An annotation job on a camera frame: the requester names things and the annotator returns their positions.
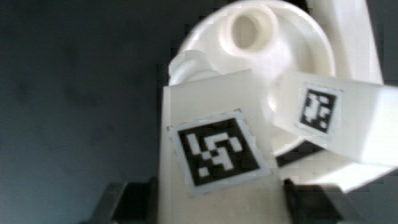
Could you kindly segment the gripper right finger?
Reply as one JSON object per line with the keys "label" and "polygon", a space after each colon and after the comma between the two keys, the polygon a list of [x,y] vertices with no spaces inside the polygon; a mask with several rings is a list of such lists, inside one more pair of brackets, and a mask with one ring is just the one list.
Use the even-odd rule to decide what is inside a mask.
{"label": "gripper right finger", "polygon": [[363,224],[363,216],[335,184],[299,184],[285,180],[292,224]]}

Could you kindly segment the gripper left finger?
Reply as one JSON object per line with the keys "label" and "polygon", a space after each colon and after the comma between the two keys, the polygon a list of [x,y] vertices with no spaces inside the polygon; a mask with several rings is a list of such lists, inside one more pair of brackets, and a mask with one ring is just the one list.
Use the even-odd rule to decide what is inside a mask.
{"label": "gripper left finger", "polygon": [[83,224],[159,224],[159,178],[111,183]]}

